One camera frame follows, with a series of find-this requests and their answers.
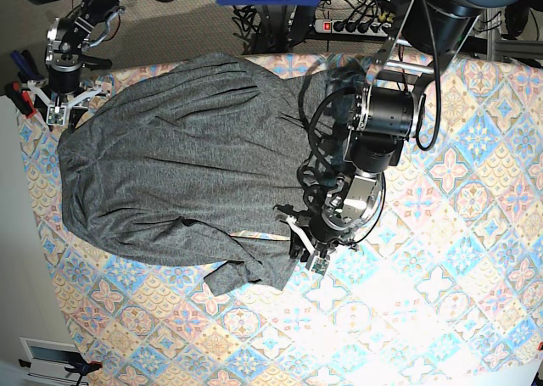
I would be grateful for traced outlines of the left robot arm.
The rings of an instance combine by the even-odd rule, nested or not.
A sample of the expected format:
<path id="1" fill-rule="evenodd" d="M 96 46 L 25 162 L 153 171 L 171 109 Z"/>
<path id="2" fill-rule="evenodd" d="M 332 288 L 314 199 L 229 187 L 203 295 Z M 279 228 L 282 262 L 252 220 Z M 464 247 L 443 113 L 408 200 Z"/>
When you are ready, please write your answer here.
<path id="1" fill-rule="evenodd" d="M 308 212 L 284 218 L 292 259 L 324 274 L 337 247 L 356 247 L 358 230 L 370 232 L 377 225 L 387 191 L 384 172 L 398 164 L 405 142 L 419 140 L 427 88 L 441 88 L 442 73 L 484 11 L 517 1 L 399 1 L 363 80 L 330 93 L 305 122 L 311 153 L 298 175 Z M 352 98 L 352 106 L 336 166 L 320 150 L 316 127 L 327 107 L 342 98 Z"/>

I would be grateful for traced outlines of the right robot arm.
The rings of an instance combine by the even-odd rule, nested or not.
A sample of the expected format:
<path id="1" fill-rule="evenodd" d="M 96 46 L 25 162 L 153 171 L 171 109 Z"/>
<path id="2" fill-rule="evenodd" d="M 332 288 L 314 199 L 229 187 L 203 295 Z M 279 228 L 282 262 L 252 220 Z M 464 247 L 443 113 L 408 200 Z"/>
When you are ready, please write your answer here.
<path id="1" fill-rule="evenodd" d="M 35 5 L 58 0 L 27 0 Z M 44 64 L 48 78 L 35 76 L 26 82 L 27 88 L 40 100 L 38 110 L 49 127 L 75 128 L 88 110 L 89 102 L 101 95 L 101 87 L 81 85 L 84 68 L 108 70 L 108 59 L 88 56 L 87 51 L 105 42 L 114 20 L 125 12 L 122 0 L 81 0 L 66 16 L 54 20 L 48 30 Z M 155 0 L 171 3 L 175 0 Z"/>

